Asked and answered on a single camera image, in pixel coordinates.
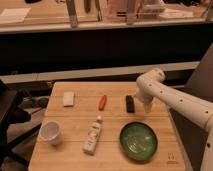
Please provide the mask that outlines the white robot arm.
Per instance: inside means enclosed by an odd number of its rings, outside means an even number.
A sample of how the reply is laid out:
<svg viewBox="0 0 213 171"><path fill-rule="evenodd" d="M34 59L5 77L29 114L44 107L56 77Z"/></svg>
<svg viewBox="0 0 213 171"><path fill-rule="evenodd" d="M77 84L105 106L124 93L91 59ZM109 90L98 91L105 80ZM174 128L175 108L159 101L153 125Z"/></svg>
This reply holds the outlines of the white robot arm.
<svg viewBox="0 0 213 171"><path fill-rule="evenodd" d="M154 68L136 79L136 97L146 113L152 108L153 98L164 102L208 133L200 171L213 171L213 103L163 84L165 74Z"/></svg>

